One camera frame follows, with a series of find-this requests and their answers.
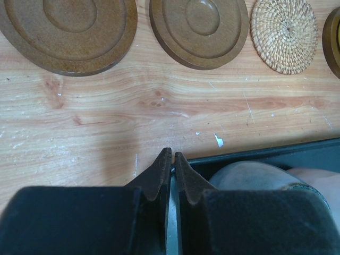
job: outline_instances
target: scratch mark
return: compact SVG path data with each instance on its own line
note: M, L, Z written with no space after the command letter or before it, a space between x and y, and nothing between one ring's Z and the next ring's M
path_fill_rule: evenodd
M216 138L218 147L221 148L224 145L223 139L222 138L218 138L217 134L215 134L215 133L214 133L214 136Z
M209 81L208 83L210 84L210 86L212 86L213 88L215 88L215 86L214 86L214 85L212 85L210 81Z
M49 182L49 185L53 186L52 182L50 181L49 178L45 177L45 179Z
M138 154L136 153L136 160L134 162L134 177L137 177L137 161L138 161Z
M249 109L249 112L250 112L251 119L253 120L253 123L255 124L255 121L254 121L254 116L253 116L253 113L251 112L251 109L250 109L250 106L249 106L249 104L248 104L248 100L247 100L247 98L246 98L246 96L245 96L245 93L244 93L244 91L243 91L243 96L244 96L244 99L245 99L246 105L248 106L248 109Z
M223 128L223 126L222 126L222 125L220 125L220 127L222 128L223 132L225 132L225 130L224 130L224 128Z
M23 141L23 142L21 142L21 143L18 143L17 145L14 145L14 146L13 146L13 149L15 149L16 147L22 146L24 143L25 143L25 141Z
M324 117L325 121L327 121L327 124L329 125L330 129L332 129L332 130L333 130L333 127L332 127L332 125L331 125L331 124L330 124L330 122L327 120L327 118L325 117L325 115L324 115L323 117Z
M183 116L183 117L189 118L189 115L186 114L186 113L170 112L170 114L179 115L179 116Z

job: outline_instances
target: white paint speck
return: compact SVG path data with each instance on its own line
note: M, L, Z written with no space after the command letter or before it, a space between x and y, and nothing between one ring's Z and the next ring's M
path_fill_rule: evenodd
M223 139L222 138L218 138L217 134L215 134L215 133L214 133L214 136L216 138L218 147L221 148L224 145Z
M136 160L134 162L134 177L137 177L137 161L138 161L138 154L136 153Z
M215 88L215 86L209 81L208 82L210 84L210 86L212 86L213 88Z
M249 112L250 112L251 119L253 120L253 123L255 124L255 120L254 120L254 117L253 117L253 113L251 112L251 109L250 109L250 106L249 106L249 104L248 104L248 100L247 100L247 98L245 97L244 91L243 91L243 96L244 96L246 105L248 106L248 109L249 109Z

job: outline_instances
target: wooden table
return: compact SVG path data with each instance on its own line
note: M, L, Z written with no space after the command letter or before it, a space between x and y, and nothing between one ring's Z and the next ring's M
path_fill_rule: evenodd
M95 76L49 73L1 34L0 211L28 185L124 185L163 147L194 158L338 137L340 80L325 61L321 35L339 1L309 3L318 49L310 67L292 76L268 68L250 35L219 69L178 64L152 32L148 0L137 2L128 54ZM250 14L254 1L246 4Z

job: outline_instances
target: wooden coaster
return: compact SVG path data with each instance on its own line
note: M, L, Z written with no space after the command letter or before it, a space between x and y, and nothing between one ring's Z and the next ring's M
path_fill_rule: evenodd
M136 28L134 0L0 1L4 36L36 65L63 75L93 75L114 66Z
M244 0L150 0L150 20L163 49L200 70L234 59L249 28Z
M296 74L312 62L318 28L305 0L257 0L250 26L256 51L273 70Z
M340 79L340 7L326 19L322 47L329 68Z

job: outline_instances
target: black plastic tray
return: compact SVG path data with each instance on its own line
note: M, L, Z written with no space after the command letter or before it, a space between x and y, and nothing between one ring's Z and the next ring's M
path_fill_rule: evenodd
M193 169L209 180L222 167L244 160L271 164L283 170L304 167L340 173L340 138L235 152L188 161Z

